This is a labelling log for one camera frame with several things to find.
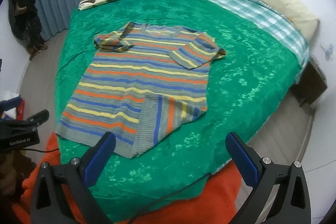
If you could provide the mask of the hanging dark clothes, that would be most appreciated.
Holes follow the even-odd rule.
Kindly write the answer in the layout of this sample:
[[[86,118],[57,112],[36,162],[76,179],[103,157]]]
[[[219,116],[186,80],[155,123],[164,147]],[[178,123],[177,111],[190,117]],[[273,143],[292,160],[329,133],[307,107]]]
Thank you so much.
[[[42,24],[35,3],[36,0],[9,0],[9,23],[12,33],[17,39],[25,42],[30,59],[48,48],[41,37]]]

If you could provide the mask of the orange fuzzy blanket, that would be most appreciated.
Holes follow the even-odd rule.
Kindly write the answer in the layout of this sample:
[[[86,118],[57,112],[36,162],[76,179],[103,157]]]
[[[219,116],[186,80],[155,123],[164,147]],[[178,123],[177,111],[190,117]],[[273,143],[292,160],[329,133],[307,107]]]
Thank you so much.
[[[38,170],[22,182],[23,194],[9,203],[12,219],[7,223],[30,223],[31,200]],[[242,177],[233,162],[213,175],[203,192],[190,200],[179,200],[139,216],[135,223],[229,223],[236,214],[235,201]]]

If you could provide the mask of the teal checked bed sheet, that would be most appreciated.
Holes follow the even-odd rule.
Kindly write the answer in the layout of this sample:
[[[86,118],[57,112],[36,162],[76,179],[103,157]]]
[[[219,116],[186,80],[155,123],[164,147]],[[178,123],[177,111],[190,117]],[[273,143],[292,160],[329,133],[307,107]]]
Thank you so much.
[[[208,0],[223,9],[249,20],[273,36],[297,57],[304,67],[309,61],[309,46],[302,33],[282,13],[261,0]]]

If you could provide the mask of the dark wooden nightstand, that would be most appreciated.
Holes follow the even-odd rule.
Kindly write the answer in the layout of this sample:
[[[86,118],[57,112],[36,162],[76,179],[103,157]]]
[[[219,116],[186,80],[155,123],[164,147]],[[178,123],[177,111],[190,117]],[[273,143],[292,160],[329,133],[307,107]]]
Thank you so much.
[[[302,72],[299,82],[291,86],[291,93],[299,103],[299,107],[305,104],[313,104],[327,89],[326,76],[311,57]]]

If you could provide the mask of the striped knit sweater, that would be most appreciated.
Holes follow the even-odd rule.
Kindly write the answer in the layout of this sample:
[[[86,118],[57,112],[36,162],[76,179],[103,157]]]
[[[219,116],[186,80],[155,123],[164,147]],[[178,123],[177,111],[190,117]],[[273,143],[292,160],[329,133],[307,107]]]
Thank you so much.
[[[129,159],[206,112],[211,63],[226,54],[204,31],[136,22],[94,44],[55,132],[91,147],[112,132],[115,153]]]

